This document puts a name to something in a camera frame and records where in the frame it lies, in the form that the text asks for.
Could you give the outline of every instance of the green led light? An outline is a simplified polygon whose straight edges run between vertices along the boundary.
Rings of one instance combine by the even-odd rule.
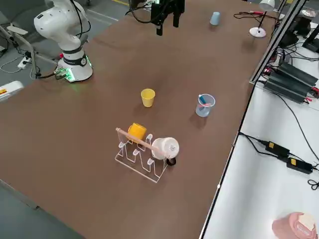
[[[68,80],[68,81],[75,81],[75,78],[74,78],[74,75],[72,73],[72,70],[70,68],[66,68],[66,74],[65,74],[65,78]]]
[[[86,56],[86,60],[89,62],[90,67],[92,67],[92,64],[91,64],[91,62],[90,62],[90,60],[89,60],[88,56]]]

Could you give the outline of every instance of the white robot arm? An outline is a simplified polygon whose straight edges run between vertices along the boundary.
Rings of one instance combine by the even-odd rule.
[[[58,68],[68,72],[70,82],[88,79],[93,70],[82,49],[81,40],[68,31],[87,19],[83,7],[74,0],[53,0],[54,7],[34,18],[35,29],[45,38],[56,41],[63,52]]]

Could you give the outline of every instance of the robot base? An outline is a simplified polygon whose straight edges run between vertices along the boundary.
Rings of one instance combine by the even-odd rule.
[[[63,59],[60,59],[58,68],[68,69],[69,74],[65,77],[65,79],[69,82],[84,81],[89,79],[93,74],[92,66],[88,60],[85,66],[73,66],[64,62]]]

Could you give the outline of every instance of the light blue cup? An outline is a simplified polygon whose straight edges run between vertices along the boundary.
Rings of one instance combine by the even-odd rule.
[[[215,98],[213,96],[209,94],[199,95],[195,112],[200,117],[207,117],[214,105]]]
[[[213,13],[213,16],[210,19],[210,24],[212,24],[213,26],[217,26],[219,24],[219,20],[220,20],[220,13],[216,11]]]

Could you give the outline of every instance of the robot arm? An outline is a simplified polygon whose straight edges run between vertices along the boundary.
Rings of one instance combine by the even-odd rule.
[[[163,35],[163,23],[171,13],[174,15],[173,26],[179,26],[179,18],[185,10],[185,0],[129,0],[131,10],[136,9],[138,4],[142,2],[152,3],[150,22],[157,26],[157,35]]]
[[[83,7],[74,2],[81,12],[80,17],[86,18]],[[78,37],[68,31],[79,24],[76,9],[70,0],[53,0],[54,7],[40,13],[34,19],[35,29],[45,38],[56,41],[62,50],[74,50],[81,46]]]
[[[53,0],[54,7],[34,18],[36,30],[45,38],[57,42],[63,52],[58,68],[67,71],[67,80],[82,81],[92,73],[91,64],[82,49],[81,40],[69,33],[80,20],[87,19],[83,7],[74,0]]]

